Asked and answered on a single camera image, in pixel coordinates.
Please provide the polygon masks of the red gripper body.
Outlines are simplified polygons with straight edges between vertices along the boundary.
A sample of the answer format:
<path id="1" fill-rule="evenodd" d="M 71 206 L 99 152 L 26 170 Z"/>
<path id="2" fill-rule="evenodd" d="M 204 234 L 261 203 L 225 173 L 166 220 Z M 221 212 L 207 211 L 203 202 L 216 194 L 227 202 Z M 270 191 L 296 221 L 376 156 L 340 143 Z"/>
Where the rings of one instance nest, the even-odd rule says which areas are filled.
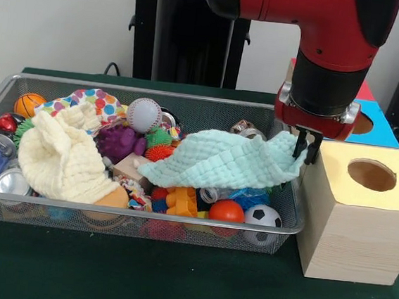
<path id="1" fill-rule="evenodd" d="M 305 129 L 320 132 L 328 139 L 345 141 L 355 127 L 360 116 L 360 104 L 353 101 L 341 115 L 324 117 L 298 107 L 291 97 L 291 82 L 284 82 L 279 89 L 274 104 L 277 119 L 291 127 L 304 127 Z"/>

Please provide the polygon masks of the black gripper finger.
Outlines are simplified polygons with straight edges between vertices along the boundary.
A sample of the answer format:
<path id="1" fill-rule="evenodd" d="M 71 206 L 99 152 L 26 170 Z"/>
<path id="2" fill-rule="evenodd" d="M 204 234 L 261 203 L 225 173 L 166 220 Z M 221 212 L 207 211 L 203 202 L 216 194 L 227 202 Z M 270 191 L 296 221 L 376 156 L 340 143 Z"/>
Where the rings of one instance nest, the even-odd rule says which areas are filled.
<path id="1" fill-rule="evenodd" d="M 312 165 L 316 163 L 317 156 L 319 154 L 319 148 L 321 147 L 321 143 L 323 141 L 323 135 L 319 132 L 311 132 L 311 135 L 314 137 L 313 142 L 308 145 L 308 154 L 305 158 L 305 164 Z"/>
<path id="2" fill-rule="evenodd" d="M 303 127 L 296 127 L 296 130 L 299 131 L 298 139 L 296 140 L 296 146 L 294 148 L 292 156 L 297 159 L 299 155 L 308 147 L 307 143 L 307 135 L 308 131 Z"/>

